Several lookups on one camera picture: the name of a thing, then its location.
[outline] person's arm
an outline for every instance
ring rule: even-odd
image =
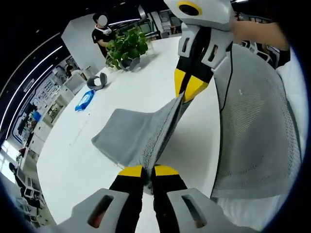
[[[98,40],[97,43],[102,47],[106,47],[108,45],[108,42],[104,42],[103,40]]]
[[[232,32],[234,41],[243,40],[274,46],[280,50],[289,50],[289,43],[277,23],[256,23],[251,21],[235,21]]]

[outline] black cable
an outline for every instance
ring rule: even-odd
[[[232,73],[233,73],[233,62],[232,62],[232,44],[231,44],[231,47],[230,47],[230,63],[231,63],[231,73],[230,73],[230,77],[229,77],[229,81],[228,81],[228,85],[227,85],[227,90],[225,92],[225,100],[224,100],[224,105],[223,107],[221,108],[220,110],[220,113],[222,113],[223,109],[225,108],[225,103],[226,103],[226,100],[227,100],[227,94],[228,94],[228,90],[229,90],[229,86],[230,86],[230,82],[231,82],[231,78],[232,78]]]

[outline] chair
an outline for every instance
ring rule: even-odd
[[[26,189],[24,192],[24,196],[30,199],[39,198],[41,199],[41,187],[38,182],[33,180],[32,178],[26,176],[24,172],[18,167],[16,176],[20,179],[20,181],[25,185]]]
[[[82,87],[86,84],[86,80],[79,74],[73,74],[64,83],[64,86],[68,88],[74,95],[76,95]]]
[[[41,217],[39,210],[30,206],[25,198],[16,198],[17,208],[24,214],[26,220],[30,221],[36,228],[44,225],[41,224],[39,218]]]
[[[233,75],[220,114],[214,198],[261,199],[287,193],[301,163],[294,115],[283,81],[264,60],[233,44]],[[214,73],[222,109],[231,72]]]
[[[261,57],[266,62],[270,62],[272,60],[271,57],[268,54],[258,50],[257,44],[255,42],[242,41],[241,45],[243,47],[248,48],[252,53],[258,55],[259,57]]]

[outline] desk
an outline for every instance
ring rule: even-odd
[[[100,188],[109,188],[119,168],[91,143],[116,108],[154,112],[175,97],[174,70],[179,37],[153,41],[157,56],[138,72],[104,68],[108,87],[90,105],[75,112],[85,86],[63,111],[44,144],[37,163],[40,185],[56,223]],[[214,79],[180,119],[158,163],[177,169],[188,187],[210,197],[219,157],[220,119]],[[136,232],[159,232],[153,197],[143,195]]]

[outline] potted plant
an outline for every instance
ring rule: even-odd
[[[106,46],[106,64],[117,69],[129,70],[140,62],[140,56],[148,50],[145,34],[138,28],[130,29],[126,35],[116,36]]]

